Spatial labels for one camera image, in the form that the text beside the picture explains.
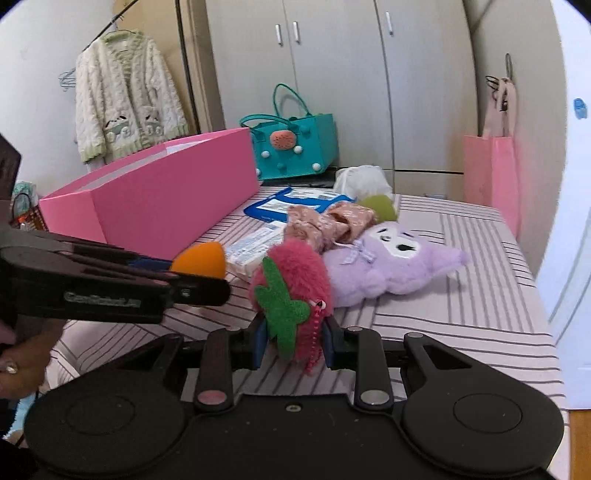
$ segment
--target pink storage box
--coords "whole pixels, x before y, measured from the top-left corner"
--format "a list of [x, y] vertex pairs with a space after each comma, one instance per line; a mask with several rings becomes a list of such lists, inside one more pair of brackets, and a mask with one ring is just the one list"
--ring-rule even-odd
[[248, 128], [165, 142], [40, 202], [51, 232], [173, 259], [258, 191]]

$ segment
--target wooden floor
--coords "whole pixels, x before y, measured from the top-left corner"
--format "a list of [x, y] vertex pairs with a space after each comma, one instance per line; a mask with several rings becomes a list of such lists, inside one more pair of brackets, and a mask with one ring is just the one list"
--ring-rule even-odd
[[571, 480], [591, 479], [591, 410], [570, 415]]

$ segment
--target bed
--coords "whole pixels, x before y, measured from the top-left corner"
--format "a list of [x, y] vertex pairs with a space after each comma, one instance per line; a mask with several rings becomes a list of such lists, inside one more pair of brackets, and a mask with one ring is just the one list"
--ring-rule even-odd
[[[215, 240], [229, 245], [257, 230], [262, 222], [245, 216], [243, 209], [281, 188], [261, 187], [249, 202], [197, 242]], [[565, 435], [550, 471], [559, 480], [567, 480], [569, 415], [564, 383], [534, 278], [511, 231], [499, 212], [488, 207], [406, 195], [397, 195], [394, 202], [407, 229], [431, 242], [463, 249], [472, 262], [417, 293], [404, 297], [386, 294], [356, 307], [338, 309], [336, 320], [342, 326], [373, 328], [388, 339], [401, 339], [410, 331], [425, 333], [542, 391], [563, 414]], [[166, 333], [204, 339], [224, 326], [247, 326], [255, 316], [248, 285], [231, 274], [227, 280], [232, 285], [232, 297], [226, 305], [176, 305], [166, 312], [160, 325], [68, 322], [53, 352], [48, 370], [50, 386], [67, 382]], [[399, 371], [391, 369], [390, 376], [395, 398], [404, 400]], [[192, 372], [187, 392], [195, 379]], [[234, 374], [237, 393], [265, 395], [349, 394], [354, 381], [353, 372], [330, 371], [323, 361], [310, 375], [305, 374], [301, 366], [283, 361], [272, 348], [259, 370]]]

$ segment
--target white wall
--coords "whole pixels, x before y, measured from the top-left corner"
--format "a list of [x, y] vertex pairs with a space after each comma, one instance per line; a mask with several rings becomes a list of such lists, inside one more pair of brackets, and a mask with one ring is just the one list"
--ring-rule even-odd
[[0, 21], [0, 132], [41, 194], [84, 175], [74, 89], [58, 76], [112, 17], [113, 0], [23, 0]]
[[[465, 0], [465, 5], [472, 30], [489, 0]], [[481, 126], [491, 94], [485, 76], [505, 76], [505, 53], [513, 60], [522, 188], [518, 240], [535, 274], [552, 228], [566, 157], [566, 81], [550, 0], [493, 0], [472, 41]]]

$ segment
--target cardigan pocket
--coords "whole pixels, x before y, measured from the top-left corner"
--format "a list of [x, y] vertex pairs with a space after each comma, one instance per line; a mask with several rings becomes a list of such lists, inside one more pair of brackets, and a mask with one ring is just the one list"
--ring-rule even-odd
[[105, 138], [109, 143], [115, 143], [118, 137], [129, 137], [132, 129], [127, 117], [120, 115], [119, 118], [109, 120], [105, 125]]
[[149, 137], [156, 137], [160, 140], [160, 137], [164, 135], [164, 128], [160, 122], [160, 113], [158, 109], [146, 105], [139, 108], [141, 113], [141, 122], [144, 125], [144, 132]]

